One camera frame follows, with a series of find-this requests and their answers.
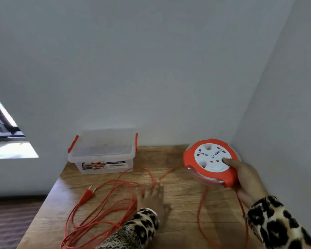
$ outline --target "leopard print sleeve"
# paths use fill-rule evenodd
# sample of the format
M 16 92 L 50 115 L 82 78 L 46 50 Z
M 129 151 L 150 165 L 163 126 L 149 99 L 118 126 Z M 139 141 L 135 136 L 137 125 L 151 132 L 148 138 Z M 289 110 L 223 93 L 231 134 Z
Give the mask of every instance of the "leopard print sleeve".
M 130 221 L 95 249 L 145 248 L 158 227 L 158 217 L 149 209 L 140 209 Z
M 311 236 L 276 197 L 259 200 L 244 218 L 268 249 L 311 249 Z

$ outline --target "transparent plastic box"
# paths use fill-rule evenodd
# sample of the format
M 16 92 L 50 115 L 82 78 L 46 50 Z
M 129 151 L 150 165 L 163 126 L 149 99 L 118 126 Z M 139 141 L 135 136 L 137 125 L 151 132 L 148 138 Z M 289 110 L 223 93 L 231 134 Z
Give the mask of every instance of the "transparent plastic box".
M 84 130 L 68 150 L 68 161 L 82 174 L 132 171 L 137 136 L 133 128 Z

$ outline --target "orange cable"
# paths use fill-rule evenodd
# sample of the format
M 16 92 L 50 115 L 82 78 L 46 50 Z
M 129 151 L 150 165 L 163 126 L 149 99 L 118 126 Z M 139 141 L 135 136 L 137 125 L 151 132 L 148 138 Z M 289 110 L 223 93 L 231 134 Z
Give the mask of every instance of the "orange cable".
M 161 177 L 159 177 L 159 180 L 161 180 L 162 178 L 164 178 L 168 173 L 178 169 L 181 166 L 175 167 L 169 171 L 167 171 L 165 174 L 163 174 Z M 70 212 L 70 214 L 68 215 L 68 218 L 66 220 L 65 223 L 65 228 L 64 228 L 64 239 L 61 243 L 60 248 L 61 249 L 82 249 L 82 248 L 91 248 L 94 249 L 95 246 L 90 246 L 89 244 L 91 242 L 93 242 L 94 240 L 96 240 L 99 237 L 102 237 L 98 242 L 97 245 L 101 244 L 105 239 L 107 239 L 112 233 L 114 233 L 115 231 L 117 231 L 119 228 L 122 227 L 122 225 L 124 225 L 127 221 L 129 221 L 133 215 L 136 213 L 137 211 L 137 201 L 134 197 L 134 190 L 132 188 L 132 185 L 137 185 L 141 188 L 142 194 L 144 195 L 144 188 L 141 184 L 137 183 L 137 182 L 127 182 L 127 181 L 122 181 L 120 180 L 121 176 L 126 173 L 127 171 L 131 170 L 128 169 L 126 171 L 124 171 L 123 173 L 120 174 L 120 176 L 115 179 L 115 180 L 109 180 L 101 185 L 99 185 L 97 188 L 95 188 L 93 191 L 91 191 L 91 187 L 88 188 L 82 198 L 80 199 L 80 201 L 78 202 L 77 205 L 75 205 L 75 207 L 72 209 L 72 211 Z M 141 168 L 143 170 L 145 170 L 146 172 L 149 173 L 149 175 L 151 176 L 152 179 L 152 187 L 155 186 L 156 184 L 156 180 L 154 179 L 153 175 L 151 174 L 151 172 L 145 168 Z M 89 199 L 91 199 L 94 195 L 95 195 L 95 191 L 99 190 L 100 188 L 102 188 L 105 184 L 108 183 L 112 183 L 114 182 L 111 191 L 107 194 L 107 196 L 104 198 L 104 200 L 79 224 L 76 225 L 74 223 L 74 216 L 75 213 L 77 211 L 77 209 L 83 205 L 86 201 L 88 201 Z M 127 186 L 130 190 L 131 190 L 131 197 L 130 198 L 124 198 L 121 199 L 119 201 L 116 201 L 114 204 L 110 205 L 107 209 L 105 209 L 105 205 L 108 203 L 109 197 L 111 196 L 111 194 L 119 187 L 121 186 Z M 212 242 L 203 232 L 201 225 L 200 225 L 200 211 L 201 208 L 205 202 L 205 198 L 206 195 L 209 191 L 209 188 L 206 187 L 206 189 L 204 190 L 203 196 L 200 200 L 200 204 L 199 204 L 199 208 L 198 208 L 198 212 L 197 212 L 197 223 L 198 223 L 198 227 L 200 232 L 202 233 L 203 237 L 215 248 L 215 249 L 220 249 L 220 247 L 218 245 L 216 245 L 214 242 Z M 237 197 L 242 213 L 243 215 L 245 215 L 245 211 L 243 209 L 243 205 L 241 203 L 241 201 L 239 200 L 239 198 Z M 127 202 L 126 205 L 124 206 L 117 206 L 118 204 L 120 204 L 121 202 Z M 119 222 L 112 222 L 112 221 L 107 221 L 104 220 L 104 218 L 113 212 L 116 211 L 120 211 L 120 210 L 126 210 L 124 216 L 120 219 Z M 70 224 L 71 226 L 74 228 L 74 230 L 68 234 L 68 224 Z M 96 235 L 95 237 L 89 239 L 87 242 L 83 243 L 80 246 L 75 246 L 76 243 L 89 231 L 92 229 L 93 226 L 97 225 L 97 224 L 101 224 L 101 223 L 106 223 L 106 224 L 110 224 L 112 225 L 109 229 L 99 233 L 98 235 Z M 246 231 L 246 236 L 245 236 L 245 243 L 244 243 L 244 248 L 246 249 L 247 247 L 247 243 L 248 243 L 248 224 L 245 221 L 245 231 Z

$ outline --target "red plug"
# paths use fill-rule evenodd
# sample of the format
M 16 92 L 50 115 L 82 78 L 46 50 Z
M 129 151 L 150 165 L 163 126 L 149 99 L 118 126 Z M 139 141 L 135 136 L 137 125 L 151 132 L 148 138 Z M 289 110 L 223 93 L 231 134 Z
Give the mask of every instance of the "red plug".
M 91 191 L 92 185 L 85 190 L 85 192 L 83 193 L 83 196 L 81 197 L 80 201 L 78 202 L 78 205 L 82 205 L 84 204 L 86 201 L 88 201 L 89 199 L 91 199 L 94 195 L 95 195 L 95 189 L 93 191 Z

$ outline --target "white socket panel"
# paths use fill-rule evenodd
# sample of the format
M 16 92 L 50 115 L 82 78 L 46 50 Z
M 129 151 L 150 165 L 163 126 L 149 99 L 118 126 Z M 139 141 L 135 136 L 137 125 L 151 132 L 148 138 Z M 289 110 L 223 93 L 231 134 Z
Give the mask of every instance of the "white socket panel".
M 195 160 L 199 166 L 210 172 L 224 172 L 229 166 L 222 161 L 222 158 L 232 158 L 228 150 L 223 146 L 206 143 L 195 150 Z

